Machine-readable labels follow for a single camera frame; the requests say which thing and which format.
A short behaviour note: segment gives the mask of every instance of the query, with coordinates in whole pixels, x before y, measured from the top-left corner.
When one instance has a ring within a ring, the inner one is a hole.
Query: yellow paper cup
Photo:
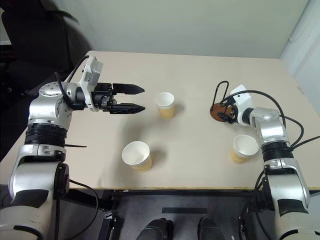
[[[155,104],[163,119],[172,119],[175,114],[175,97],[169,92],[161,92],[155,96]]]
[[[243,134],[234,138],[230,157],[236,164],[243,164],[249,157],[255,155],[258,150],[257,141],[252,136]]]
[[[148,171],[152,166],[150,149],[142,141],[130,142],[122,151],[122,160],[133,169]]]

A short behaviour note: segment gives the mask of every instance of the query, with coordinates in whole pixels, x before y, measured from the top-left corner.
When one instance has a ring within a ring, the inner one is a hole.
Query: black chair
[[[17,60],[8,73],[28,94],[54,72],[65,79],[73,69],[63,11],[46,11],[39,0],[1,0],[1,18]]]

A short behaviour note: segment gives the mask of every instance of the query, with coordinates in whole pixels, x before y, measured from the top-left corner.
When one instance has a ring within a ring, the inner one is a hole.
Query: paper cup
[[[133,169],[148,171],[152,166],[150,149],[142,141],[130,142],[122,151],[122,160]]]
[[[155,104],[163,119],[172,119],[175,114],[175,97],[169,92],[161,92],[155,96]]]
[[[239,135],[233,140],[230,157],[235,163],[243,164],[249,157],[255,155],[258,150],[259,145],[252,136]]]

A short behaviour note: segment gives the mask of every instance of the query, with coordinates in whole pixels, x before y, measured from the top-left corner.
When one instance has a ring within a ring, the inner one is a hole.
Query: beige table
[[[117,101],[146,107],[135,115],[75,111],[66,143],[87,148],[67,148],[66,163],[73,180],[101,189],[252,189],[263,167],[262,154],[244,164],[229,159],[235,136],[254,129],[213,120],[209,108],[217,83],[230,82],[229,91],[244,84],[273,96],[284,113],[305,128],[304,138],[320,135],[320,118],[279,59],[144,54],[91,51],[103,63],[99,82],[130,83],[145,92],[116,96]],[[81,68],[74,76],[77,82]],[[176,115],[159,117],[154,97],[175,95]],[[267,98],[252,94],[255,106],[276,108]],[[293,143],[300,129],[287,121]],[[0,164],[0,183],[7,184],[19,146],[16,141]],[[148,172],[133,170],[122,162],[122,149],[131,141],[146,142],[153,166]],[[320,141],[294,151],[311,189],[320,189]]]

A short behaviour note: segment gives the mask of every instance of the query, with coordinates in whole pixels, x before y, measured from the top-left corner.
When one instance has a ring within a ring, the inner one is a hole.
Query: person's feet
[[[225,240],[225,237],[212,219],[204,217],[198,225],[198,240]]]
[[[139,234],[136,240],[172,240],[173,222],[160,218],[151,221]]]

